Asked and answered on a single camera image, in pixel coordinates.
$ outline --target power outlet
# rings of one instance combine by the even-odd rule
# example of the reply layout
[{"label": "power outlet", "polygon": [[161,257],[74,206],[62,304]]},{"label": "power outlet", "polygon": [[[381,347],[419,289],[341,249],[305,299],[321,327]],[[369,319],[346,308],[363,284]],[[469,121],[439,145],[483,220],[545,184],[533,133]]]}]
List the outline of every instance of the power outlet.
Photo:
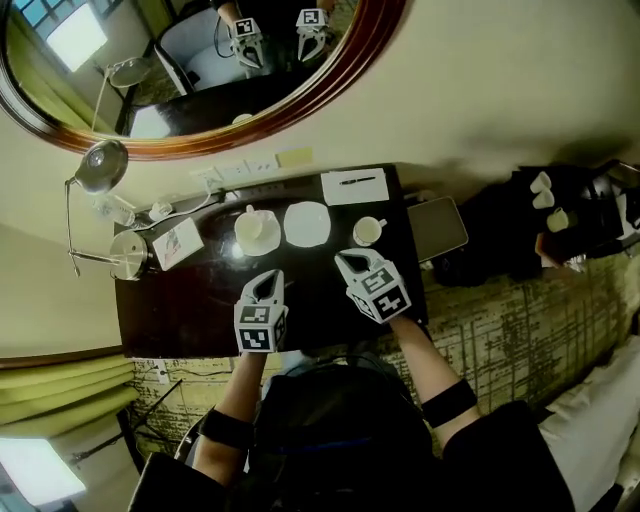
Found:
[{"label": "power outlet", "polygon": [[224,181],[240,181],[251,175],[247,164],[244,162],[216,165],[216,170]]},{"label": "power outlet", "polygon": [[158,382],[160,384],[169,384],[169,374],[167,373],[167,366],[162,359],[154,359],[153,364],[156,366],[156,375],[158,376]]},{"label": "power outlet", "polygon": [[191,171],[189,175],[205,192],[214,192],[222,187],[222,178],[215,168]]},{"label": "power outlet", "polygon": [[276,172],[280,165],[275,155],[260,160],[246,160],[247,167],[251,174],[267,174]]}]

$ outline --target tabletop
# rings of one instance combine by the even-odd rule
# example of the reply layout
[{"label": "tabletop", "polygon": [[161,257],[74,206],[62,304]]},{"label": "tabletop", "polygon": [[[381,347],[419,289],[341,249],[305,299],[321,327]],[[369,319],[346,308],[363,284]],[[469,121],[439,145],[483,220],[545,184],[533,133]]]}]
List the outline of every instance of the tabletop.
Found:
[{"label": "tabletop", "polygon": [[[319,174],[290,178],[226,193],[221,204],[192,214],[204,248],[166,272],[149,272],[139,281],[116,281],[118,317],[124,352],[129,357],[196,358],[238,353],[233,307],[251,279],[272,269],[284,272],[287,336],[281,351],[320,348],[372,340],[388,333],[362,315],[346,295],[346,284],[334,262],[337,252],[353,248],[353,227],[364,216],[388,225],[372,247],[396,265],[405,280],[411,309],[405,314],[427,323],[420,268],[407,209],[393,165],[384,168],[389,200],[329,207],[331,233],[313,248],[287,243],[284,233],[273,252],[250,257],[234,250],[234,223],[248,204],[271,210],[283,225],[289,205],[324,203]],[[191,203],[174,205],[178,211]],[[141,232],[148,240],[166,233],[185,217],[169,219]]]},{"label": "tabletop", "polygon": [[230,126],[240,114],[258,114],[286,98],[314,71],[257,76],[142,107],[135,112],[129,135],[162,138]]}]

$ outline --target wrist strap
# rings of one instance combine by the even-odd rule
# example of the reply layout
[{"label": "wrist strap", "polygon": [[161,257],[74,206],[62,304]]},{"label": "wrist strap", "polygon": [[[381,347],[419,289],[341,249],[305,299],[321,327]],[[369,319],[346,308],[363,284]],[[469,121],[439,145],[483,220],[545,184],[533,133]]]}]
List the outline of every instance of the wrist strap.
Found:
[{"label": "wrist strap", "polygon": [[253,423],[237,420],[215,409],[205,416],[198,431],[216,443],[238,450],[248,450],[253,446]]},{"label": "wrist strap", "polygon": [[431,428],[438,428],[456,419],[477,403],[478,399],[469,383],[466,380],[461,380],[422,404],[422,412]]}]

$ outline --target white plate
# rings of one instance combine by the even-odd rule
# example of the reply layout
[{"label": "white plate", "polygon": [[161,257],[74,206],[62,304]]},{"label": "white plate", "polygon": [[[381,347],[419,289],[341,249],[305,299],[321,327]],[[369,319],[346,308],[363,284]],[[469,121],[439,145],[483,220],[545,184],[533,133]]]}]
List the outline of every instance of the white plate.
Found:
[{"label": "white plate", "polygon": [[329,209],[321,203],[305,201],[292,204],[284,216],[287,242],[297,247],[315,247],[326,243],[331,233]]}]

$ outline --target cup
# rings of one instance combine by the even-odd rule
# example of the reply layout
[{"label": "cup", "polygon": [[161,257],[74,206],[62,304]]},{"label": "cup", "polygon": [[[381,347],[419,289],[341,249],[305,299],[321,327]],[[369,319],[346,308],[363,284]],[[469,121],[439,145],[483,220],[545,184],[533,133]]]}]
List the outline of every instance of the cup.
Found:
[{"label": "cup", "polygon": [[536,210],[543,210],[544,208],[552,208],[556,204],[556,198],[549,189],[544,189],[533,199],[533,207]]},{"label": "cup", "polygon": [[247,211],[236,219],[234,231],[239,242],[253,242],[262,234],[264,220],[262,216],[248,205]]},{"label": "cup", "polygon": [[542,171],[538,174],[538,177],[533,180],[531,185],[529,185],[529,188],[534,194],[539,194],[543,190],[549,190],[551,188],[551,178],[549,178],[546,172]]},{"label": "cup", "polygon": [[555,212],[547,217],[547,227],[552,233],[557,233],[569,227],[569,216],[562,208],[557,208]]},{"label": "cup", "polygon": [[353,239],[361,247],[369,247],[376,243],[382,236],[382,228],[387,221],[374,217],[362,217],[353,227]]}]

